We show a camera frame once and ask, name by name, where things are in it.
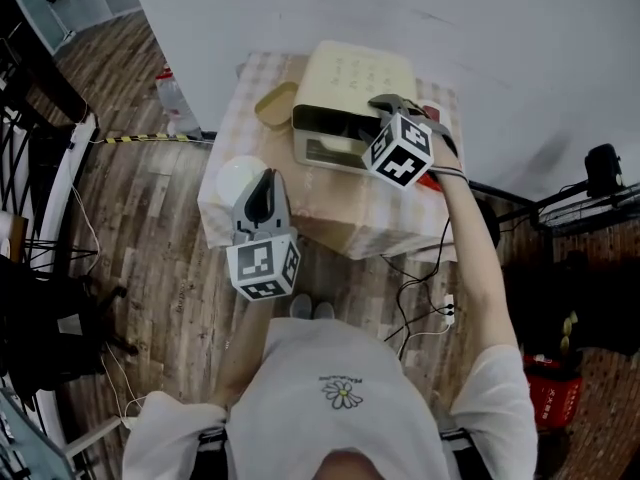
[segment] checkered tablecloth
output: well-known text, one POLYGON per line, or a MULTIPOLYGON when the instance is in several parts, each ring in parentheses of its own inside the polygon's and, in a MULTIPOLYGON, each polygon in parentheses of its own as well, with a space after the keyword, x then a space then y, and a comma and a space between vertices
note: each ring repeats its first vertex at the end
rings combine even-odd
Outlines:
MULTIPOLYGON (((242 69, 198 194, 208 246, 231 244, 231 208, 216 192, 218 171, 235 156, 253 155, 282 173, 293 225, 301 234, 352 259, 411 253, 432 261, 448 217, 441 193, 418 184, 403 192, 370 176, 299 164, 293 157, 293 131, 270 130, 256 118, 256 103, 283 81, 299 82, 306 60, 253 53, 242 69)), ((449 112, 451 133, 462 151, 455 93, 418 80, 418 96, 449 112)), ((445 244, 450 243, 449 229, 445 244)), ((453 247, 445 247, 443 259, 455 259, 453 247)))

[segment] white cable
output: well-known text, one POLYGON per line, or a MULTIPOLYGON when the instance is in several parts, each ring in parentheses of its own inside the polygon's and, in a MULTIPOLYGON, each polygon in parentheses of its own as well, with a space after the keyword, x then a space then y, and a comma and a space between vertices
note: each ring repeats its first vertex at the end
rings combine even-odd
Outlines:
POLYGON ((449 329, 451 329, 451 324, 447 324, 447 327, 445 327, 444 330, 439 331, 439 332, 417 332, 417 333, 412 334, 411 336, 409 336, 407 338, 407 342, 409 342, 409 340, 411 338, 415 338, 416 336, 439 336, 441 334, 446 333, 449 329))
POLYGON ((111 384, 111 389, 113 389, 113 396, 115 396, 116 398, 116 406, 118 407, 118 416, 120 416, 120 419, 122 419, 122 410, 120 409, 120 402, 118 402, 118 392, 116 391, 116 387, 113 385, 113 382, 111 381, 111 375, 109 375, 109 370, 107 370, 107 365, 104 364, 104 359, 102 359, 102 356, 100 356, 100 362, 102 363, 102 367, 104 368, 104 371, 107 374, 107 379, 109 379, 109 384, 111 384))
POLYGON ((140 405, 140 402, 137 401, 137 400, 139 400, 139 398, 136 398, 136 395, 133 393, 133 389, 131 389, 131 384, 129 384, 129 377, 127 377, 127 374, 125 373, 124 368, 120 364, 120 361, 118 361, 118 359, 116 359, 116 356, 113 353, 113 350, 111 350, 111 347, 109 346, 109 344, 105 343, 105 345, 107 346, 107 349, 111 353, 111 357, 113 357, 113 360, 118 365, 118 368, 120 368, 120 371, 122 372, 122 375, 124 375, 124 380, 127 383, 127 388, 129 388, 129 393, 131 393, 131 398, 133 398, 133 400, 136 401, 136 403, 138 404, 138 407, 140 407, 140 409, 142 409, 142 406, 140 405))
POLYGON ((139 401, 139 400, 144 400, 145 398, 147 398, 147 395, 145 395, 145 396, 141 396, 140 398, 134 398, 134 399, 133 399, 133 400, 131 400, 129 403, 127 403, 127 405, 125 405, 125 406, 124 406, 124 417, 125 417, 125 418, 127 417, 127 410, 129 409, 129 406, 130 406, 133 402, 138 403, 138 401, 139 401))
POLYGON ((96 242, 96 249, 97 249, 96 257, 93 260, 93 263, 91 264, 91 266, 89 267, 89 270, 87 270, 87 275, 89 275, 93 270, 93 268, 98 264, 98 261, 100 261, 100 255, 102 253, 102 250, 100 249, 100 241, 98 240, 98 235, 96 234, 95 229, 93 229, 93 226, 91 225, 91 221, 87 216, 87 211, 84 209, 84 204, 82 204, 82 198, 80 197, 80 194, 76 190, 76 187, 73 186, 73 181, 71 182, 71 190, 73 190, 73 195, 76 196, 76 201, 78 201, 78 204, 80 205, 80 210, 82 210, 82 215, 84 215, 84 220, 86 221, 87 226, 89 226, 89 230, 91 231, 91 234, 93 235, 93 239, 96 242))

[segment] power strip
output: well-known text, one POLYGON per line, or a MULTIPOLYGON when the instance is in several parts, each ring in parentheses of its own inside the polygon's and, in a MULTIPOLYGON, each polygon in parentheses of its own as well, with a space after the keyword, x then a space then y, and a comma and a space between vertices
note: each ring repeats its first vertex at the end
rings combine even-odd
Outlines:
POLYGON ((451 293, 447 293, 444 296, 444 305, 445 306, 452 306, 451 309, 445 309, 445 317, 444 317, 444 322, 448 325, 448 326, 452 326, 455 321, 456 321, 456 316, 455 316, 455 304, 453 301, 453 295, 451 293))

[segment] yellow and black tape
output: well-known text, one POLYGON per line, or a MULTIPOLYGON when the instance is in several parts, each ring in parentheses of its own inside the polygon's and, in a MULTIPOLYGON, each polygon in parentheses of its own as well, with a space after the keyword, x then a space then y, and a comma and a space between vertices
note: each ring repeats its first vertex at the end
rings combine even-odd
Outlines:
POLYGON ((171 142, 202 142, 188 135, 168 135, 166 133, 153 133, 150 135, 125 135, 123 137, 108 137, 107 144, 117 144, 119 142, 147 142, 147 141, 171 141, 171 142))

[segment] shoe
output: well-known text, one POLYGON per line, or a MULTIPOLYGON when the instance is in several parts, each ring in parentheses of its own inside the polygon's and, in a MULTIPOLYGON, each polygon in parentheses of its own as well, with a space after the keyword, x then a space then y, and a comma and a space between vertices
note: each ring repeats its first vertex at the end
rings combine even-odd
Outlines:
POLYGON ((314 320, 335 320, 335 318, 336 312, 334 311, 333 306, 328 302, 321 302, 313 312, 314 320))
POLYGON ((311 320, 312 311, 313 304, 311 303, 311 297, 306 293, 296 295, 296 298, 291 301, 291 306, 289 306, 289 316, 291 318, 311 320))

